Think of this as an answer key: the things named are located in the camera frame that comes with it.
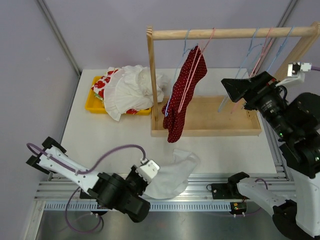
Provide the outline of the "white plain skirt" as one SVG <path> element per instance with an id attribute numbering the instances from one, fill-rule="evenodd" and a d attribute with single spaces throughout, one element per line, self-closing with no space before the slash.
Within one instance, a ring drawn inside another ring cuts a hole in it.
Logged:
<path id="1" fill-rule="evenodd" d="M 173 162 L 161 166 L 155 178 L 146 187 L 144 194 L 152 199 L 172 199 L 184 192 L 188 186 L 188 177 L 201 163 L 192 152 L 174 149 Z"/>

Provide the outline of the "blue wire hanger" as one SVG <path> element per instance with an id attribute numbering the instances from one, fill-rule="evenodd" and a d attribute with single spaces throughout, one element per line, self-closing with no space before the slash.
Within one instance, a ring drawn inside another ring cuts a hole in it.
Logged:
<path id="1" fill-rule="evenodd" d="M 164 116 L 165 116 L 165 117 L 167 117 L 167 116 L 169 115 L 168 109 L 169 109 L 169 106 L 170 106 L 170 101 L 171 101 L 171 99 L 172 99 L 173 87 L 174 87 L 174 84 L 175 84 L 176 79 L 177 79 L 176 77 L 177 77 L 178 69 L 179 69 L 179 67 L 180 67 L 181 64 L 182 64 L 186 53 L 187 53 L 188 51 L 192 50 L 192 48 L 187 48 L 187 38 L 188 38 L 188 36 L 189 36 L 190 31 L 191 31 L 191 29 L 188 29 L 187 32 L 186 32 L 186 34 L 185 34 L 182 56 L 181 56 L 181 58 L 180 58 L 180 61 L 179 61 L 178 65 L 176 66 L 176 68 L 175 68 L 175 70 L 174 70 L 174 75 L 173 75 L 173 78 L 172 78 L 172 80 L 171 80 L 172 89 L 171 89 L 171 91 L 170 91 L 169 99 L 168 99 L 168 101 L 167 101 L 167 103 L 166 103 L 166 107 L 165 107 L 165 111 L 164 111 Z"/>
<path id="2" fill-rule="evenodd" d="M 287 36 L 285 37 L 285 39 L 283 40 L 283 42 L 281 43 L 281 45 L 279 46 L 274 58 L 272 59 L 270 65 L 268 66 L 268 68 L 266 69 L 266 71 L 269 73 L 271 67 L 273 66 L 274 62 L 277 60 L 277 58 L 280 56 L 280 54 L 282 53 L 283 49 L 285 48 L 287 42 L 288 42 L 288 38 L 291 36 L 293 30 L 294 30 L 295 26 L 292 26 L 290 31 L 288 32 Z"/>
<path id="3" fill-rule="evenodd" d="M 250 44 L 249 44 L 249 47 L 248 47 L 246 56 L 245 56 L 245 58 L 243 59 L 242 63 L 240 64 L 240 67 L 239 67 L 239 69 L 238 69 L 238 71 L 237 71 L 237 73 L 236 73 L 236 75 L 235 75 L 235 77 L 234 77 L 235 79 L 238 77 L 241 69 L 243 68 L 244 64 L 246 63 L 246 61 L 247 61 L 249 55 L 251 54 L 252 50 L 253 50 L 254 48 L 256 48 L 257 46 L 259 46 L 259 44 L 253 46 L 254 38 L 256 37 L 257 32 L 259 31 L 259 29 L 260 29 L 259 27 L 256 28 L 256 30 L 255 30 L 255 32 L 254 32 L 254 34 L 253 34 L 253 36 L 252 36 L 252 38 L 251 38 L 251 40 L 250 40 Z M 217 110 L 218 113 L 220 113 L 220 112 L 223 110 L 224 106 L 227 104 L 227 102 L 228 102 L 229 99 L 230 99 L 230 98 L 229 98 L 229 95 L 226 94 L 226 95 L 224 96 L 222 102 L 220 103 L 219 107 L 218 107 L 218 110 Z"/>

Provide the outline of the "pink wire hanger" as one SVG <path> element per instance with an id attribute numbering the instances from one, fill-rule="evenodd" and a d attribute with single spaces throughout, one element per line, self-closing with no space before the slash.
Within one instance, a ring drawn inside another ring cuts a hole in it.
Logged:
<path id="1" fill-rule="evenodd" d="M 216 31 L 216 28 L 214 27 L 212 29 L 212 32 L 211 32 L 211 35 L 208 39 L 208 41 L 206 42 L 206 44 L 204 45 L 204 47 L 200 48 L 198 47 L 196 53 L 195 53 L 195 56 L 194 56 L 194 59 L 193 59 L 193 62 L 192 62 L 192 65 L 191 65 L 191 68 L 190 68 L 190 71 L 189 71 L 189 75 L 188 75 L 188 78 L 187 78 L 187 81 L 186 81 L 186 84 L 185 84 L 185 88 L 184 88 L 184 91 L 183 91 L 183 94 L 182 94 L 182 97 L 181 97 L 181 100 L 180 100 L 180 104 L 179 104 L 179 108 L 178 108 L 178 113 L 181 112 L 182 108 L 183 108 L 183 105 L 184 105 L 184 102 L 185 102 L 185 99 L 186 99 L 186 96 L 187 96 L 187 93 L 188 93 L 188 90 L 190 88 L 190 85 L 191 85 L 191 82 L 194 78 L 194 75 L 195 75 L 195 72 L 197 70 L 197 67 L 198 67 L 198 64 L 200 62 L 200 59 L 204 53 L 204 51 L 206 50 L 209 42 L 211 41 L 211 39 L 213 38 L 214 34 L 215 34 L 215 31 Z"/>
<path id="2" fill-rule="evenodd" d="M 269 51 L 269 49 L 271 47 L 272 40 L 269 40 L 269 38 L 270 38 L 270 34 L 271 34 L 272 30 L 273 30 L 273 27 L 271 27 L 268 30 L 268 33 L 267 33 L 265 40 L 264 40 L 264 43 L 263 44 L 259 43 L 259 46 L 257 46 L 257 47 L 261 47 L 261 49 L 257 53 L 256 57 L 249 64 L 249 67 L 252 67 L 252 69 L 247 68 L 247 73 L 248 73 L 249 78 L 253 77 L 256 74 L 257 68 L 262 64 L 262 60 L 265 58 L 267 52 Z"/>

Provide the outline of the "red white-dotted skirt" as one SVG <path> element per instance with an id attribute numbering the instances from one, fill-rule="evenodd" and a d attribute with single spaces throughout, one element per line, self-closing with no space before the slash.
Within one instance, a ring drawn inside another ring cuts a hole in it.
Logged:
<path id="1" fill-rule="evenodd" d="M 179 76 L 175 81 L 172 94 L 162 107 L 164 115 L 162 126 L 168 131 L 167 141 L 177 142 L 183 133 L 186 111 L 191 102 L 197 83 L 207 74 L 208 69 L 201 49 L 195 46 L 190 50 Z"/>

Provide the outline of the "white ruffled skirt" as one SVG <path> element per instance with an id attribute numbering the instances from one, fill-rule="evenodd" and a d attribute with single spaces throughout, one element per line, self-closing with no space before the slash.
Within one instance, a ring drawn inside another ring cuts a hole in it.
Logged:
<path id="1" fill-rule="evenodd" d="M 115 68 L 104 88 L 103 104 L 115 121 L 129 110 L 146 110 L 154 105 L 149 67 L 141 65 Z"/>

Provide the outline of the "red poppy print skirt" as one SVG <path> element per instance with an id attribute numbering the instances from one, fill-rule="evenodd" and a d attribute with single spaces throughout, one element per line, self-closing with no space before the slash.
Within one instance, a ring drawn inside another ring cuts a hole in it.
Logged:
<path id="1" fill-rule="evenodd" d="M 141 65 L 110 67 L 92 82 L 85 109 L 119 121 L 124 114 L 147 115 L 153 106 L 149 69 Z"/>

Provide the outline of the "lemon print skirt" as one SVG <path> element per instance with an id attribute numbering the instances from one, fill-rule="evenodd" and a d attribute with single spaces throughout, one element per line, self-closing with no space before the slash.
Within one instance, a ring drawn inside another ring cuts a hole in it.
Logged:
<path id="1" fill-rule="evenodd" d="M 102 95 L 100 95 L 99 93 L 94 93 L 94 96 L 97 98 L 97 99 L 99 99 L 100 101 L 104 101 L 104 97 L 103 97 L 103 94 Z"/>

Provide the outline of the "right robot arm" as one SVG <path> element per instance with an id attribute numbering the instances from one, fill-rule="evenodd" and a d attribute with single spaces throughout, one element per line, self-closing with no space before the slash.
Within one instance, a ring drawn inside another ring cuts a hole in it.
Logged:
<path id="1" fill-rule="evenodd" d="M 277 134 L 296 199 L 275 195 L 244 172 L 230 176 L 226 183 L 209 184 L 212 197 L 252 200 L 288 239 L 319 239 L 320 97 L 304 92 L 288 103 L 287 88 L 268 72 L 247 79 L 224 78 L 221 83 L 232 102 L 244 99 L 244 108 L 258 111 Z"/>

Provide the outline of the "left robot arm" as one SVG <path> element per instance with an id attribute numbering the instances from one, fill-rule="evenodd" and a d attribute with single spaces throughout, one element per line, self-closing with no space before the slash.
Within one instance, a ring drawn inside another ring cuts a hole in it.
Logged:
<path id="1" fill-rule="evenodd" d="M 149 213 L 151 204 L 141 196 L 147 186 L 157 175 L 160 167 L 151 159 L 147 159 L 145 150 L 136 144 L 116 147 L 105 153 L 95 165 L 86 168 L 66 155 L 66 150 L 53 138 L 48 137 L 42 148 L 27 143 L 33 153 L 28 165 L 48 174 L 58 173 L 74 182 L 80 189 L 97 203 L 108 210 L 117 210 L 129 216 L 135 222 L 142 222 Z M 137 148 L 142 152 L 140 165 L 133 165 L 126 178 L 113 173 L 99 172 L 96 167 L 110 154 L 127 148 Z"/>

